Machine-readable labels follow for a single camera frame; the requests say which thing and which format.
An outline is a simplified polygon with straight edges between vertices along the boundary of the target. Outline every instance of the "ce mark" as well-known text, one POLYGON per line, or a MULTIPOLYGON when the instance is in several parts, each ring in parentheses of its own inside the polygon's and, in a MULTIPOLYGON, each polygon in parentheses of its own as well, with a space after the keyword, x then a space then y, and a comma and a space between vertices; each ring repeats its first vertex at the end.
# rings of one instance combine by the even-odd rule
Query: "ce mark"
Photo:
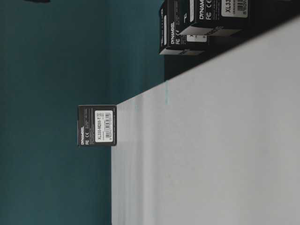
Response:
POLYGON ((212 0, 206 0, 206 7, 211 8, 211 1, 212 0))

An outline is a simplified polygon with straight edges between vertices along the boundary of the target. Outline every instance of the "black cardboard box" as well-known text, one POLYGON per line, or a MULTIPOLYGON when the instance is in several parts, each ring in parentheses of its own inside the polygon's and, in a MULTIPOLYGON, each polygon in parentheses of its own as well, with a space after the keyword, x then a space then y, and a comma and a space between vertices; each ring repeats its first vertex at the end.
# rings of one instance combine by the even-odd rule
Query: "black cardboard box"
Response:
POLYGON ((180 35, 179 5, 176 0, 165 0, 160 11, 161 55, 198 55, 208 47, 206 36, 180 35))
POLYGON ((78 146, 115 146, 117 144, 117 106, 79 105, 78 146))
POLYGON ((180 34, 230 36, 249 26, 250 0, 177 0, 180 34))

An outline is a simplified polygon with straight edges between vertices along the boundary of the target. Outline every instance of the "white table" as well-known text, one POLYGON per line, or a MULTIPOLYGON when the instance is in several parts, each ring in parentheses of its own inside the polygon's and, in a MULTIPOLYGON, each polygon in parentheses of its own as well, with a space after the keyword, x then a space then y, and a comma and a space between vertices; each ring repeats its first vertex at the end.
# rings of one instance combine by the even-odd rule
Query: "white table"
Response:
POLYGON ((112 224, 300 224, 299 18, 118 105, 112 224))

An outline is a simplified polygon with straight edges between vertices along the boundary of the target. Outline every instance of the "dark teal background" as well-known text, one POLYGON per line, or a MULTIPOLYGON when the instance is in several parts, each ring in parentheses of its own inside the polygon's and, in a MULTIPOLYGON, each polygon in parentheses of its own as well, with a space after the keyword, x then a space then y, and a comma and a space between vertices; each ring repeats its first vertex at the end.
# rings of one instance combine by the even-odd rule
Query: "dark teal background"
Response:
POLYGON ((1 0, 1 225, 111 223, 110 148, 76 146, 77 105, 164 80, 161 2, 1 0))

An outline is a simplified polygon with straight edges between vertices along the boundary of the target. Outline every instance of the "product label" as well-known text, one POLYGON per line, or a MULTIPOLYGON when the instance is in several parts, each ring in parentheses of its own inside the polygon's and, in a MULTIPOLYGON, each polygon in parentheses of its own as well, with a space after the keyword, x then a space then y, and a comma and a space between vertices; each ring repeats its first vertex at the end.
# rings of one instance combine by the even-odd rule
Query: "product label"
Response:
POLYGON ((111 110, 95 111, 95 141, 113 141, 113 112, 111 110))
POLYGON ((189 0, 189 17, 190 22, 194 21, 194 0, 189 0))
POLYGON ((207 42, 207 36, 187 35, 188 42, 207 42))
POLYGON ((248 17, 248 0, 222 0, 222 16, 248 17))
POLYGON ((167 44, 167 16, 164 16, 164 45, 167 44))

